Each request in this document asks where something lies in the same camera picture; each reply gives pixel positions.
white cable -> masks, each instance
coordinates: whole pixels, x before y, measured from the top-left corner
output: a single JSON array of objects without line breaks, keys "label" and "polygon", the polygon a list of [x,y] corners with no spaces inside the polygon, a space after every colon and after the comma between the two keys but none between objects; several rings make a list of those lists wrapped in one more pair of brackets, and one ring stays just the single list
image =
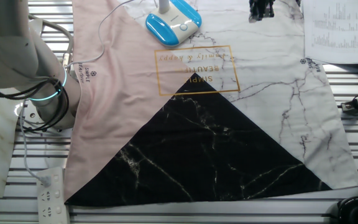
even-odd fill
[{"label": "white cable", "polygon": [[126,2],[123,2],[121,4],[119,4],[117,7],[115,7],[99,24],[99,29],[98,29],[98,35],[99,35],[99,40],[100,40],[100,43],[102,44],[102,52],[99,56],[97,56],[96,58],[93,58],[93,59],[89,59],[89,60],[85,60],[85,61],[81,61],[81,62],[72,62],[72,63],[69,63],[68,65],[65,66],[65,68],[69,68],[71,65],[74,65],[74,64],[78,64],[78,63],[86,63],[86,62],[93,62],[97,59],[99,59],[100,57],[103,56],[104,54],[104,44],[103,44],[103,41],[102,41],[102,37],[100,36],[100,27],[102,26],[102,23],[120,6],[122,6],[123,4],[127,4],[131,1],[135,1],[135,0],[129,0],[129,1],[126,1]]},{"label": "white cable", "polygon": [[27,140],[26,140],[26,136],[25,136],[25,133],[24,133],[24,129],[23,129],[23,115],[24,115],[24,106],[25,106],[26,101],[27,100],[23,101],[22,111],[20,111],[20,129],[21,129],[22,134],[23,134],[23,145],[24,145],[24,167],[32,177],[35,177],[35,178],[39,179],[41,181],[41,183],[45,187],[49,187],[50,186],[50,177],[47,177],[47,176],[46,177],[39,177],[39,176],[35,175],[30,170],[29,165],[27,165]]}]

paper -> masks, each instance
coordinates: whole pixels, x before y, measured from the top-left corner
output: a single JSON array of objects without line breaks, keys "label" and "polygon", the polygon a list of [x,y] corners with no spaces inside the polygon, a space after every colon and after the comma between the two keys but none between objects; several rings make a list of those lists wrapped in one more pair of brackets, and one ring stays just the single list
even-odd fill
[{"label": "paper", "polygon": [[305,56],[358,63],[358,0],[305,0]]}]

black cable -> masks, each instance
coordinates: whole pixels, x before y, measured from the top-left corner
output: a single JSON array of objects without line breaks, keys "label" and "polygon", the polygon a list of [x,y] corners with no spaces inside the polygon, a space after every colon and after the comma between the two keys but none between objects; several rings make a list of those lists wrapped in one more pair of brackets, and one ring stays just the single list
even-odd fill
[{"label": "black cable", "polygon": [[[38,127],[35,129],[24,127],[26,132],[46,131],[48,128],[51,128],[52,126],[56,125],[59,121],[61,121],[63,119],[63,117],[67,114],[67,111],[69,109],[69,99],[68,99],[68,94],[66,92],[66,89],[64,89],[64,87],[62,87],[62,84],[60,83],[60,81],[58,81],[58,84],[55,86],[55,89],[56,89],[56,91],[59,91],[58,106],[57,106],[56,112],[53,114],[52,118],[50,118],[48,121],[46,121],[45,124],[42,125],[41,127]],[[63,97],[65,97],[65,99],[66,99],[66,108],[65,108],[64,112],[61,113],[63,105],[65,103]]]},{"label": "black cable", "polygon": [[36,86],[33,86],[32,88],[29,88],[28,90],[24,90],[22,92],[14,93],[14,94],[3,94],[3,93],[0,92],[0,98],[7,98],[7,99],[10,99],[10,100],[24,100],[24,99],[30,98],[31,96],[34,96],[47,83],[50,83],[50,80],[44,81],[42,83],[39,83]]}]

pink fabric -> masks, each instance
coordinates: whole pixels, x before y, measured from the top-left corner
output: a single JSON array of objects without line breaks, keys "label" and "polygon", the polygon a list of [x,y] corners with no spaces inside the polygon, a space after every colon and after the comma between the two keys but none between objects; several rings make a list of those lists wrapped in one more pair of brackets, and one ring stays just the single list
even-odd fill
[{"label": "pink fabric", "polygon": [[[100,54],[99,23],[118,4],[115,0],[73,1],[74,61]],[[90,181],[171,97],[158,93],[154,50],[164,46],[123,7],[105,20],[101,30],[104,55],[75,66],[82,92],[65,171],[65,200]],[[185,67],[179,60],[164,65],[158,68],[160,73],[172,66]],[[175,93],[185,83],[184,74],[169,75],[172,78],[161,80],[160,85],[164,92]]]}]

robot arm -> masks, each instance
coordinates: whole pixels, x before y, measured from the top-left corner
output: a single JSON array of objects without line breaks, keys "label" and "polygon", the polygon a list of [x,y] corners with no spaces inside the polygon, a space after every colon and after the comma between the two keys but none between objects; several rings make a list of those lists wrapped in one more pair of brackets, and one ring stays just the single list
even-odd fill
[{"label": "robot arm", "polygon": [[80,86],[29,26],[28,15],[27,0],[0,0],[0,88],[24,91],[48,78],[59,80],[65,93],[58,93],[53,84],[47,83],[30,100],[45,122],[58,121],[56,128],[71,128]]}]

